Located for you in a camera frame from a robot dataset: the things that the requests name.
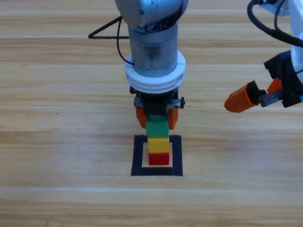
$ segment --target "white ring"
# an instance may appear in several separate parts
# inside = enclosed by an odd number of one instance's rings
[[[132,62],[132,55],[127,58]],[[184,56],[178,51],[177,67],[169,75],[164,77],[145,77],[134,70],[134,66],[125,63],[125,74],[128,83],[138,91],[148,94],[161,94],[177,88],[185,78],[186,61]]]

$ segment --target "wood grain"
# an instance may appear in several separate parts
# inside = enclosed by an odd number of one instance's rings
[[[119,15],[115,2],[1,0],[0,227],[303,226],[303,105],[223,106],[247,82],[267,88],[263,62],[290,49],[249,22],[247,4],[190,0],[179,25],[186,108],[172,132],[184,177],[131,177],[145,132],[124,63],[114,41],[87,38]]]

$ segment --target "yellow lego brick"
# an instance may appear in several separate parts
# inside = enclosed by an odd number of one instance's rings
[[[169,137],[148,137],[149,153],[169,153]]]

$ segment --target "black cable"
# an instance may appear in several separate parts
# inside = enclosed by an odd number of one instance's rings
[[[95,36],[96,34],[104,31],[108,27],[114,25],[115,23],[122,20],[122,16],[117,17],[116,19],[112,20],[111,22],[107,23],[106,25],[102,26],[101,28],[97,29],[96,31],[89,34],[89,39],[117,39],[117,36]],[[128,36],[120,36],[119,39],[129,39]]]
[[[117,40],[117,48],[118,48],[118,52],[120,57],[127,62],[128,64],[134,65],[134,63],[126,60],[123,55],[121,54],[120,51],[120,45],[119,45],[119,40],[120,39],[129,39],[129,36],[119,36],[120,34],[120,27],[121,27],[121,23],[122,23],[122,16],[117,17],[116,19],[112,20],[111,22],[107,23],[106,25],[102,26],[101,28],[97,29],[96,31],[92,32],[91,34],[89,34],[89,39],[116,39]],[[114,25],[115,23],[119,22],[119,26],[118,26],[118,32],[117,32],[117,36],[95,36],[96,34],[104,31],[105,29],[107,29],[108,27]]]
[[[269,27],[265,26],[264,24],[261,23],[261,21],[259,21],[256,16],[254,15],[254,13],[252,12],[252,8],[255,5],[258,5],[260,3],[259,0],[252,0],[248,6],[247,6],[247,15],[249,17],[249,19],[251,20],[251,22],[260,30],[262,30],[263,32],[265,32],[266,34],[272,36],[273,35],[273,31],[272,29],[270,29]]]
[[[277,40],[280,40],[280,41],[290,44],[290,45],[294,45],[294,46],[303,48],[303,40],[293,37],[285,32],[271,29],[271,28],[265,26],[264,24],[262,24],[256,18],[256,16],[253,14],[253,11],[252,11],[253,7],[258,4],[262,4],[262,0],[251,0],[251,2],[247,6],[248,17],[250,18],[250,20],[256,27],[258,27],[260,30],[262,30],[263,32],[265,32],[266,34],[270,35],[271,37],[273,37]]]
[[[121,54],[121,51],[120,51],[120,45],[119,45],[119,34],[120,34],[120,26],[121,26],[121,22],[122,22],[122,19],[119,21],[119,25],[118,25],[118,33],[117,33],[117,48],[118,48],[118,52],[119,52],[119,55],[120,57],[125,61],[127,62],[128,64],[131,64],[131,65],[134,65],[134,63],[126,60],[122,54]]]
[[[279,4],[278,8],[276,9],[276,13],[275,13],[275,30],[279,31],[279,32],[283,32],[283,31],[281,31],[281,29],[278,27],[278,16],[281,11],[281,7],[285,1],[286,0],[282,0],[282,2]]]

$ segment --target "metal cylinder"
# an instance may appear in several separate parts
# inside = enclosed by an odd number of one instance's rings
[[[155,33],[142,34],[128,27],[134,69],[146,77],[163,77],[177,67],[178,23]]]

